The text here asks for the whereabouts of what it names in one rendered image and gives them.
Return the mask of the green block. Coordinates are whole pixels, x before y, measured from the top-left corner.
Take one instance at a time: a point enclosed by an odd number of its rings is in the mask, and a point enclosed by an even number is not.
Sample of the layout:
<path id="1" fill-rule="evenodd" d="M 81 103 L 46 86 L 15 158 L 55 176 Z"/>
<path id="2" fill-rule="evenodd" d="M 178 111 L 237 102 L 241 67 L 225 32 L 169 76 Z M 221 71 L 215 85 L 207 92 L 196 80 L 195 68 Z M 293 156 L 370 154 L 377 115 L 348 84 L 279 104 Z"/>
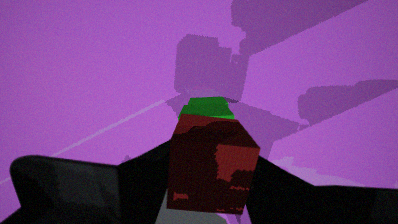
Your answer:
<path id="1" fill-rule="evenodd" d="M 178 116 L 178 121 L 182 113 L 227 119 L 234 119 L 235 116 L 225 103 L 184 105 Z"/>
<path id="2" fill-rule="evenodd" d="M 197 104 L 219 104 L 225 103 L 228 106 L 228 102 L 221 97 L 199 97 L 199 98 L 190 98 L 188 105 L 197 105 Z"/>

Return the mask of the dark red block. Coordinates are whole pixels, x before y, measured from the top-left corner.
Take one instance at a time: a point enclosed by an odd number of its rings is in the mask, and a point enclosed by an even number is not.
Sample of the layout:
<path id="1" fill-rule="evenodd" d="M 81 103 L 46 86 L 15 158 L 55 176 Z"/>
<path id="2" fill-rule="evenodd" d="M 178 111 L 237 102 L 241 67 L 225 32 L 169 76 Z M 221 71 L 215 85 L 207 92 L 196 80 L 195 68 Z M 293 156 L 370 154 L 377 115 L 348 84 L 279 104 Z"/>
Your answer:
<path id="1" fill-rule="evenodd" d="M 167 209 L 242 215 L 259 152 L 238 120 L 182 113 L 170 140 Z"/>

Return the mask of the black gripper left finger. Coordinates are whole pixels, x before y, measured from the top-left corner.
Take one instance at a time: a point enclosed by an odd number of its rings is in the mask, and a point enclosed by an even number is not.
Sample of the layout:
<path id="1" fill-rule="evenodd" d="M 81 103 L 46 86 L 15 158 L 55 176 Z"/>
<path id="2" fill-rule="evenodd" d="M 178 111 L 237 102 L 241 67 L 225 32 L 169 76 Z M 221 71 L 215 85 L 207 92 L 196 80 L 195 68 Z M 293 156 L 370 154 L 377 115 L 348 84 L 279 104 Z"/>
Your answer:
<path id="1" fill-rule="evenodd" d="M 103 213 L 109 224 L 155 224 L 167 192 L 170 140 L 119 165 L 27 155 L 15 158 L 9 173 L 21 207 L 45 204 Z"/>

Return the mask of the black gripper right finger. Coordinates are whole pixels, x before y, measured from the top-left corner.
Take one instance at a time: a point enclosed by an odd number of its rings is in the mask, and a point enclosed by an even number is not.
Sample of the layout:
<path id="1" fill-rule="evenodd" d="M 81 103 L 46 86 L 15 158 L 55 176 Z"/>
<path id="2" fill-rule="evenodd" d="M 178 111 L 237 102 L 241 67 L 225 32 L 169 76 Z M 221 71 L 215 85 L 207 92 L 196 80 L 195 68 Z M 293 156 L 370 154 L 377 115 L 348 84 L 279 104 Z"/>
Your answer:
<path id="1" fill-rule="evenodd" d="M 337 224 L 349 215 L 398 217 L 398 188 L 314 186 L 258 155 L 245 204 L 251 224 Z"/>

